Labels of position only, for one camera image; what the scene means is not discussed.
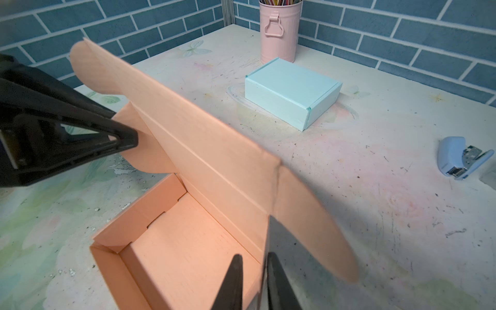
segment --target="blue brick wall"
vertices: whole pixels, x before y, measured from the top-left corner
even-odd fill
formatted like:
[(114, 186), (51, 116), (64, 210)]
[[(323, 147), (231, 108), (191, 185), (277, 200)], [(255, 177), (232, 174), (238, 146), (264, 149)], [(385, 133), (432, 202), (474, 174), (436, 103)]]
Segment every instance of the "blue brick wall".
[[(236, 23), (260, 31), (257, 0)], [(298, 43), (496, 107), (496, 1), (304, 0)]]
[(69, 62), (83, 37), (129, 63), (224, 27), (220, 0), (0, 1), (0, 53), (71, 87)]

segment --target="box lid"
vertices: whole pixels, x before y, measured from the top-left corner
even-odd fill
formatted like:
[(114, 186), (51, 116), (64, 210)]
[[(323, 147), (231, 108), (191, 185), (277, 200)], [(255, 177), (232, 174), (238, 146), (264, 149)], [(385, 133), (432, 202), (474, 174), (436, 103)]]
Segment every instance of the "box lid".
[(248, 74), (246, 79), (266, 87), (304, 109), (313, 108), (329, 89), (340, 83), (280, 58), (269, 61)]

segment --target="orange cardboard box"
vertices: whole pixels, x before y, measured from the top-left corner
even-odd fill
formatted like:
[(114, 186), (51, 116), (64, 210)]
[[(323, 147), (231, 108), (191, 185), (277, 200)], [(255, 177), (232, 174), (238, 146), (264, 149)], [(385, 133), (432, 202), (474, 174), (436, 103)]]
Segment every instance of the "orange cardboard box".
[(139, 145), (122, 156), (170, 173), (93, 237), (120, 309), (210, 309), (237, 253), (245, 309), (261, 289), (269, 216), (327, 270), (357, 281), (334, 220), (279, 158), (89, 40), (70, 60), (88, 87), (129, 99), (114, 119), (138, 131)]

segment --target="closed box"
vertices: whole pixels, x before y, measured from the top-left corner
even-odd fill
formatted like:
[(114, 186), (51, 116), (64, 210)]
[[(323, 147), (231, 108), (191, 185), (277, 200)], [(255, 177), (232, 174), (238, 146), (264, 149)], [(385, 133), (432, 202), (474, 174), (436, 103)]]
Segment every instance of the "closed box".
[(121, 310), (210, 310), (237, 253), (245, 309), (261, 289), (270, 216), (327, 270), (357, 281), (338, 226), (280, 158), (91, 41), (77, 43), (70, 61), (86, 86), (129, 99), (113, 119), (139, 143), (122, 156), (170, 173), (93, 237)]
[(245, 97), (303, 131), (330, 108), (342, 82), (276, 58), (245, 79)]

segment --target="pink metal bucket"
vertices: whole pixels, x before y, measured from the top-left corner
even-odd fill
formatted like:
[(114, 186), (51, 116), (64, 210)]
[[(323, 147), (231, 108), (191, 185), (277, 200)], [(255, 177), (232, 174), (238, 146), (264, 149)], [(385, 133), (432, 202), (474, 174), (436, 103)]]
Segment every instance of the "pink metal bucket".
[(298, 43), (298, 26), (302, 3), (292, 5), (266, 5), (260, 3), (260, 39), (262, 63), (276, 57), (295, 61)]

